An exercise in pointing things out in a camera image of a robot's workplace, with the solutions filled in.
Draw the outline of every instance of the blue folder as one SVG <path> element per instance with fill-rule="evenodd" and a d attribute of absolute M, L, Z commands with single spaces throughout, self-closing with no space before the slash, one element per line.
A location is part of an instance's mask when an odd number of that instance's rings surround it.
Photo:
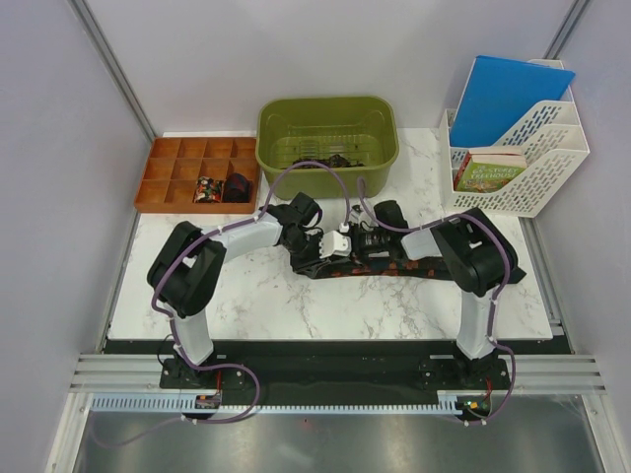
<path fill-rule="evenodd" d="M 575 75 L 529 62 L 477 56 L 452 126 L 451 145 L 495 144 L 538 101 L 560 100 Z"/>

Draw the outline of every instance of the table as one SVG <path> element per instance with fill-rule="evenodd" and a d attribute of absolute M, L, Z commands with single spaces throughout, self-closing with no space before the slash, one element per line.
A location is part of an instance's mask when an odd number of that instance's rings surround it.
<path fill-rule="evenodd" d="M 438 130 L 399 129 L 399 157 L 385 189 L 373 204 L 395 199 L 410 226 L 447 215 L 439 188 Z M 269 187 L 262 179 L 258 199 Z M 337 228 L 341 200 L 318 200 L 325 231 Z M 167 319 L 150 306 L 149 267 L 174 225 L 188 220 L 200 227 L 245 216 L 143 214 L 126 262 L 107 337 L 110 340 L 162 339 Z M 520 222 L 491 220 L 514 246 L 527 276 L 500 297 L 495 335 L 501 339 L 552 337 Z M 312 281 L 294 274 L 282 247 L 264 248 L 222 268 L 215 296 L 207 307 L 215 339 L 455 339 L 460 324 L 460 289 L 452 282 L 401 277 L 352 277 Z"/>

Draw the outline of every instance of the white wall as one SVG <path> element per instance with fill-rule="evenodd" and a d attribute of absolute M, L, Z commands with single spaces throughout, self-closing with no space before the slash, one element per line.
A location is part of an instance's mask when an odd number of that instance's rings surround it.
<path fill-rule="evenodd" d="M 572 340 L 600 364 L 631 445 L 631 3 L 592 2 L 562 52 L 592 154 L 537 223 Z"/>
<path fill-rule="evenodd" d="M 0 19 L 0 471 L 41 471 L 97 327 L 147 143 L 64 0 Z"/>
<path fill-rule="evenodd" d="M 88 0 L 160 131 L 256 127 L 283 97 L 372 94 L 437 126 L 477 54 L 541 57 L 571 0 Z"/>

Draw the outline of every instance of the reflective floor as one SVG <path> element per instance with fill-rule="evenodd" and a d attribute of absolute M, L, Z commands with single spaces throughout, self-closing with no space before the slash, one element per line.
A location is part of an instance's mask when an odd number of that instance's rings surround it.
<path fill-rule="evenodd" d="M 94 414 L 103 441 L 172 415 Z M 76 472 L 602 472 L 580 399 L 515 397 L 486 427 L 393 415 L 265 414 L 226 426 L 176 423 L 122 448 L 84 439 Z"/>

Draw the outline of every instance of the olive green plastic container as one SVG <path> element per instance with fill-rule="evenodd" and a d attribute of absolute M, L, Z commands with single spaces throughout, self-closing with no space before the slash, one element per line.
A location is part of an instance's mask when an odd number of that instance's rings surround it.
<path fill-rule="evenodd" d="M 366 179 L 366 195 L 377 195 L 398 156 L 391 106 L 377 97 L 327 97 L 272 101 L 260 112 L 256 160 L 270 185 L 296 160 L 322 160 L 331 155 L 363 164 L 335 169 L 351 196 L 357 196 L 360 175 Z M 335 178 L 324 169 L 291 170 L 274 194 L 290 200 L 298 192 L 313 198 L 343 195 Z"/>

